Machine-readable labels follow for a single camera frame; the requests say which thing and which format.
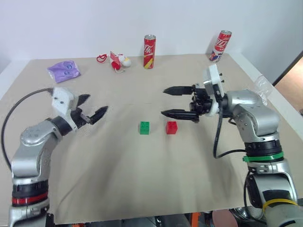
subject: lego brick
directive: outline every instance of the lego brick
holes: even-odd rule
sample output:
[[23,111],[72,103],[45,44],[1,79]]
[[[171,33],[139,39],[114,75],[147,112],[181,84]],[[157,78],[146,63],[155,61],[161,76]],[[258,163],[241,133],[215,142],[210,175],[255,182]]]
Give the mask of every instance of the lego brick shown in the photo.
[[167,122],[165,129],[166,134],[176,134],[178,130],[177,122]]
[[150,123],[149,122],[141,122],[140,123],[140,134],[141,135],[150,134]]

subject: table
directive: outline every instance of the table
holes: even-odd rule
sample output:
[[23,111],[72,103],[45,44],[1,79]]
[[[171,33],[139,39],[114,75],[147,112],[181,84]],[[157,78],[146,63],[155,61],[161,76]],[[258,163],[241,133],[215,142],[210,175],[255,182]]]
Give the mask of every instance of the table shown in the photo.
[[[243,154],[221,159],[212,156],[218,116],[200,117],[199,124],[177,121],[177,134],[166,135],[165,124],[170,119],[160,114],[171,108],[188,109],[191,96],[169,96],[162,91],[202,83],[203,69],[212,64],[206,55],[157,56],[152,70],[142,67],[141,57],[132,57],[132,66],[121,74],[95,58],[72,59],[82,75],[56,84],[46,68],[63,60],[30,61],[0,100],[1,124],[13,103],[43,87],[62,86],[91,94],[82,106],[86,115],[109,106],[100,122],[65,136],[53,152],[49,197],[56,224],[243,206],[247,173]],[[228,54],[218,69],[223,73],[225,91],[253,88],[250,78]],[[10,158],[21,132],[47,117],[55,117],[47,93],[33,96],[15,110],[5,137]],[[139,134],[140,121],[150,122],[150,135]],[[279,130],[300,196],[303,142],[283,117]],[[218,153],[238,148],[244,144],[237,128],[224,120]],[[2,158],[0,171],[0,224],[6,224],[12,185]]]

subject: red soda can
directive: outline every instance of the red soda can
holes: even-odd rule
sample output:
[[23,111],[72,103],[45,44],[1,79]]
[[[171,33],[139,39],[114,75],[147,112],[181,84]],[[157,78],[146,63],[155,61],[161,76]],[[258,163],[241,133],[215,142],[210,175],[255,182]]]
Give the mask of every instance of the red soda can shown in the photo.
[[156,36],[146,35],[144,37],[144,60],[145,69],[152,69],[155,61]]
[[211,61],[220,60],[231,36],[232,36],[232,32],[230,31],[223,30],[220,32],[209,60]]

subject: purple bag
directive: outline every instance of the purple bag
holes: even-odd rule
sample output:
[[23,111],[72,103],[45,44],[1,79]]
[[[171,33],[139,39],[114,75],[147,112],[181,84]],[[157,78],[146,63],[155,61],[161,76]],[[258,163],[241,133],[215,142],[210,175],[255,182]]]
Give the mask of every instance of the purple bag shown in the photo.
[[47,70],[56,83],[61,83],[81,75],[74,61],[62,61],[47,68]]

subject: green ring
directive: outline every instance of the green ring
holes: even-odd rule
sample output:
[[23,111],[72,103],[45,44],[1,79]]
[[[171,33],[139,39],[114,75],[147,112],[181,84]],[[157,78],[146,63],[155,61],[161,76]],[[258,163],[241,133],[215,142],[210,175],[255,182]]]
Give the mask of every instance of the green ring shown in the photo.
[[275,155],[268,155],[268,156],[257,156],[257,157],[248,157],[248,156],[244,156],[243,157],[243,161],[244,162],[256,162],[256,161],[272,161],[278,158],[282,158],[283,157],[283,152],[280,152],[278,154]]

